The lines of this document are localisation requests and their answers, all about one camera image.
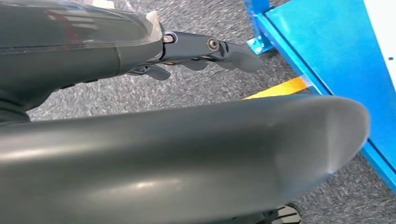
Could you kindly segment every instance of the white panel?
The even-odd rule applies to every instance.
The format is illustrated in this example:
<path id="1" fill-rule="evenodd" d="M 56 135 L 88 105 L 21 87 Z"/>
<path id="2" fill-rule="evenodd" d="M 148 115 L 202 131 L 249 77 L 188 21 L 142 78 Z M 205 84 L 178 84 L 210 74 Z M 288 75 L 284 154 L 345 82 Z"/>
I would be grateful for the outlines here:
<path id="1" fill-rule="evenodd" d="M 396 1 L 364 0 L 364 3 L 396 90 Z"/>

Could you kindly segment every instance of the carpeted floor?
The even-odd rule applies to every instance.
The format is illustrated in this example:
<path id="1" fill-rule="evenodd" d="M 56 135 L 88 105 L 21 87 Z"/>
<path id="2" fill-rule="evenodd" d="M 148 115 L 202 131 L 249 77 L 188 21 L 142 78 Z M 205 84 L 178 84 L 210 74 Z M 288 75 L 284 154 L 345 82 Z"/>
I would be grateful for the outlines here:
<path id="1" fill-rule="evenodd" d="M 239 44 L 253 36 L 243 0 L 116 0 L 115 6 L 137 12 L 158 10 L 168 30 Z M 34 120 L 47 120 L 213 104 L 239 100 L 296 76 L 276 51 L 262 59 L 265 65 L 256 74 L 216 65 L 200 72 L 171 67 L 172 77 L 164 82 L 122 76 L 79 84 L 52 94 L 29 114 Z M 306 224 L 396 223 L 396 197 L 360 155 L 295 204 Z"/>

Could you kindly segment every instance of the blue metal stand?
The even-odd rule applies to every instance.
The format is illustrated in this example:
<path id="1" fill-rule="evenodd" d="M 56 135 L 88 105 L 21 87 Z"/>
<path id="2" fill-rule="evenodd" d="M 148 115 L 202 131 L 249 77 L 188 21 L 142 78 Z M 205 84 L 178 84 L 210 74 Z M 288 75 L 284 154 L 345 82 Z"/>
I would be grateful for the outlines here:
<path id="1" fill-rule="evenodd" d="M 250 39 L 247 44 L 257 55 L 273 49 L 274 46 L 261 31 L 260 21 L 257 19 L 257 15 L 267 12 L 274 7 L 269 6 L 268 0 L 245 0 L 245 6 L 255 33 L 255 38 Z"/>
<path id="2" fill-rule="evenodd" d="M 311 90 L 368 108 L 372 128 L 362 153 L 396 192 L 396 73 L 389 67 L 396 55 L 381 50 L 365 1 L 291 0 L 272 10 L 265 0 L 245 3 L 256 34 L 248 41 L 253 51 L 265 52 L 269 42 Z"/>

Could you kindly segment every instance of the bolt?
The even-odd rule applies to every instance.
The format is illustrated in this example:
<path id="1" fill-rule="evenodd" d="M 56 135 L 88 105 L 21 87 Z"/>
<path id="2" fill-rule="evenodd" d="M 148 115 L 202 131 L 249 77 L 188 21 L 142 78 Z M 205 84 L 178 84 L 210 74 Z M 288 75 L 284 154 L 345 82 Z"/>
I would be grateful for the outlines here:
<path id="1" fill-rule="evenodd" d="M 220 44 L 219 41 L 216 40 L 213 37 L 209 37 L 208 41 L 206 42 L 206 44 L 208 45 L 209 50 L 211 51 L 217 51 L 220 48 Z"/>
<path id="2" fill-rule="evenodd" d="M 256 51 L 257 53 L 260 53 L 260 52 L 262 51 L 262 47 L 256 48 L 255 51 Z"/>
<path id="3" fill-rule="evenodd" d="M 174 42 L 174 41 L 175 41 L 175 39 L 173 38 L 172 35 L 165 35 L 165 36 L 163 36 L 163 42 L 164 42 L 164 43 L 172 43 L 172 42 Z"/>

